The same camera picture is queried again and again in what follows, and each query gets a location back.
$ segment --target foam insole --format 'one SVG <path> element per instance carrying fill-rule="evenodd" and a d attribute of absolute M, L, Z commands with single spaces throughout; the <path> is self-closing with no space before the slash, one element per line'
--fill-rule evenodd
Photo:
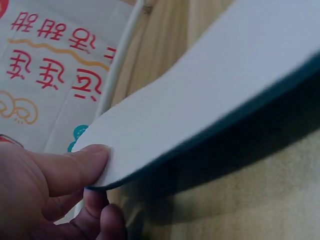
<path fill-rule="evenodd" d="M 90 144 L 112 148 L 92 187 L 125 183 L 317 71 L 306 62 L 320 47 L 319 13 L 319 0 L 237 0 L 167 73 L 78 139 L 73 151 Z"/>

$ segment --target orange wavy line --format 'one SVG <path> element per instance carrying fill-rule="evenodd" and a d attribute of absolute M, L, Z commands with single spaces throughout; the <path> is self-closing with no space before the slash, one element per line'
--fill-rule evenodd
<path fill-rule="evenodd" d="M 11 39 L 11 38 L 7 38 L 6 39 L 8 41 L 8 43 L 10 44 L 28 44 L 30 47 L 32 48 L 46 48 L 48 50 L 50 50 L 51 52 L 54 52 L 56 54 L 69 54 L 72 57 L 74 57 L 75 60 L 77 60 L 79 63 L 86 65 L 86 66 L 99 66 L 103 69 L 105 69 L 107 72 L 109 71 L 109 67 L 99 61 L 87 61 L 82 59 L 80 56 L 78 56 L 78 54 L 76 54 L 74 51 L 70 50 L 70 49 L 58 49 L 55 48 L 47 43 L 33 43 L 31 42 L 29 39 Z"/>

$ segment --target hand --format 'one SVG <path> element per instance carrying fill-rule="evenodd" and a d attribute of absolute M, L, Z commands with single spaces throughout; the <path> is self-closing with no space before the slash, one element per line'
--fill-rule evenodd
<path fill-rule="evenodd" d="M 124 240 L 121 210 L 105 192 L 84 190 L 107 160 L 104 145 L 56 155 L 0 143 L 0 239 Z M 76 218 L 54 224 L 82 198 L 85 207 Z"/>

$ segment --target orange cloud drawing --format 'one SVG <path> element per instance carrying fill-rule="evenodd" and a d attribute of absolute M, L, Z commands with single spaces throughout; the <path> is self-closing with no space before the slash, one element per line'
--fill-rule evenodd
<path fill-rule="evenodd" d="M 38 120 L 38 108 L 27 98 L 14 98 L 7 91 L 0 90 L 0 115 L 5 118 L 15 117 L 18 124 L 34 124 Z"/>

